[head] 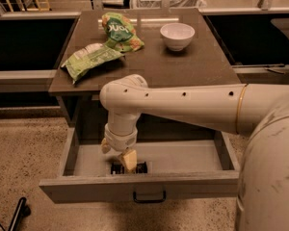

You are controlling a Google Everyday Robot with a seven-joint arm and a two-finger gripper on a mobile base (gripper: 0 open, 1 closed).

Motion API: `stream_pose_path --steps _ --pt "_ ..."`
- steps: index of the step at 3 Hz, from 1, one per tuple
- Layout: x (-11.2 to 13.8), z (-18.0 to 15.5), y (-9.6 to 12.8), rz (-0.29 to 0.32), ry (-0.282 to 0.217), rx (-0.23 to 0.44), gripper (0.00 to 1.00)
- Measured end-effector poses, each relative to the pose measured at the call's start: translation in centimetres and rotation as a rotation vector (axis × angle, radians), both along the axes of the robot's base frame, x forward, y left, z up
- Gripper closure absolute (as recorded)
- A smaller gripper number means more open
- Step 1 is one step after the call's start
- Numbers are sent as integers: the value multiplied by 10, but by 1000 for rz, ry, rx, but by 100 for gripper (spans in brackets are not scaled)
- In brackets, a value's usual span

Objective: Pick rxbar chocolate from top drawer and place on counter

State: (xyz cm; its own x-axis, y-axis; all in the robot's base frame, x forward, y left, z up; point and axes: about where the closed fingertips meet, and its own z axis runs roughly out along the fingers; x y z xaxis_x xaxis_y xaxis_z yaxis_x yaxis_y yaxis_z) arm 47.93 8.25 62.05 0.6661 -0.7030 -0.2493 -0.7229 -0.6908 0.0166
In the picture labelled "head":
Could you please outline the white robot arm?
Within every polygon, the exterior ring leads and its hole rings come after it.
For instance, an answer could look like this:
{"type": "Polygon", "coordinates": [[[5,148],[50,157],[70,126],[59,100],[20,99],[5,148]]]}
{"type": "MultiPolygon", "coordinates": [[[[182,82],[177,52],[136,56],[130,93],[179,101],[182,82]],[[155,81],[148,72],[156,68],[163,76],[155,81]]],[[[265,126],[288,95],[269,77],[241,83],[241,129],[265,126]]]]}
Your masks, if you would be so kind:
{"type": "Polygon", "coordinates": [[[135,167],[136,122],[148,114],[245,135],[235,231],[289,231],[289,86],[238,84],[151,89],[137,74],[106,84],[103,151],[135,167]]]}

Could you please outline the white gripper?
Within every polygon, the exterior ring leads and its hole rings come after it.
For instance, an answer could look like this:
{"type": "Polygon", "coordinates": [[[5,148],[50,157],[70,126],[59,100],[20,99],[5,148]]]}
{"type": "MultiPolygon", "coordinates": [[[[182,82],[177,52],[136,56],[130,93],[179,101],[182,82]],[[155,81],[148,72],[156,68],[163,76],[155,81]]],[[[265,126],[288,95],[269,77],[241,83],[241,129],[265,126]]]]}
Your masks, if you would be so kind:
{"type": "Polygon", "coordinates": [[[101,150],[107,154],[111,148],[122,152],[118,155],[118,159],[124,166],[124,170],[128,173],[134,172],[137,167],[137,152],[131,149],[137,142],[138,130],[133,128],[129,135],[116,135],[108,125],[105,125],[104,139],[101,142],[101,150]]]}

